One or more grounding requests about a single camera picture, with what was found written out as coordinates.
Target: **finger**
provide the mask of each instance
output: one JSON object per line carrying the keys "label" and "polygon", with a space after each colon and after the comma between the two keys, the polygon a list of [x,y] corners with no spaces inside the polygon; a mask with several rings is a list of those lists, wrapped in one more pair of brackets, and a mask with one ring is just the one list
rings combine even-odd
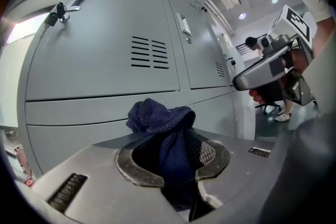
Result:
{"label": "finger", "polygon": [[256,96],[258,92],[255,89],[249,90],[248,94],[252,97]]}
{"label": "finger", "polygon": [[261,101],[263,98],[260,96],[260,95],[256,95],[256,96],[254,96],[253,97],[253,100],[255,101],[255,102],[259,102],[259,101]]}

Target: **red object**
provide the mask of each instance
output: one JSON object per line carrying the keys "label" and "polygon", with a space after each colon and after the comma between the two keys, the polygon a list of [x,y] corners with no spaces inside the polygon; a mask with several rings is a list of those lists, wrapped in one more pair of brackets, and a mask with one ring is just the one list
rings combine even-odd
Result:
{"label": "red object", "polygon": [[30,188],[34,184],[34,181],[32,178],[29,178],[26,181],[24,181],[24,183]]}

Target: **person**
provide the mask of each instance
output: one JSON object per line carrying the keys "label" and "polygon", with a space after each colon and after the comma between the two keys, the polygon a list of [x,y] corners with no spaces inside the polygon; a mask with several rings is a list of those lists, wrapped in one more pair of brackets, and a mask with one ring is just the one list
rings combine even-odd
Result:
{"label": "person", "polygon": [[[261,45],[260,40],[263,38],[259,37],[259,38],[255,38],[255,37],[248,37],[245,40],[245,45],[247,47],[249,47],[251,50],[263,50],[264,48]],[[284,100],[283,103],[285,104],[285,109],[281,110],[278,113],[278,116],[274,119],[274,121],[276,122],[288,122],[290,120],[290,116],[292,113],[292,106],[293,106],[293,102],[289,101],[289,100]]]}
{"label": "person", "polygon": [[[317,31],[312,40],[312,50],[314,52],[315,57],[317,57],[327,43],[330,38],[335,34],[336,24],[335,20],[331,13],[331,7],[328,4],[327,0],[302,0],[305,5],[308,7],[310,12],[312,13],[315,22],[317,24]],[[298,73],[303,73],[303,71],[307,67],[307,63],[305,62],[304,56],[300,55],[300,53],[293,52],[291,50],[291,56],[293,59],[293,66]],[[253,97],[255,102],[259,104],[264,104],[264,100],[262,96],[258,94],[255,89],[249,91],[250,96]]]}

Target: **lock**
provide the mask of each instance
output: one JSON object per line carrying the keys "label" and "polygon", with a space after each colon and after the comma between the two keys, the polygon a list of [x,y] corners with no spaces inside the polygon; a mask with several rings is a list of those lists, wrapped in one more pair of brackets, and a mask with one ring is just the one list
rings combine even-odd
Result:
{"label": "lock", "polygon": [[236,61],[235,60],[231,60],[231,65],[233,65],[234,69],[236,70]]}

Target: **recessed light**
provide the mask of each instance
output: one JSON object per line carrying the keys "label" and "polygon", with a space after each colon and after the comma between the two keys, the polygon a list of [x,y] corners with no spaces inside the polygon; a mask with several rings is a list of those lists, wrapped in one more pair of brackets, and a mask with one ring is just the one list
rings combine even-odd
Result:
{"label": "recessed light", "polygon": [[246,17],[246,13],[241,13],[240,16],[239,16],[239,19],[243,20],[243,19],[245,19],[245,17]]}

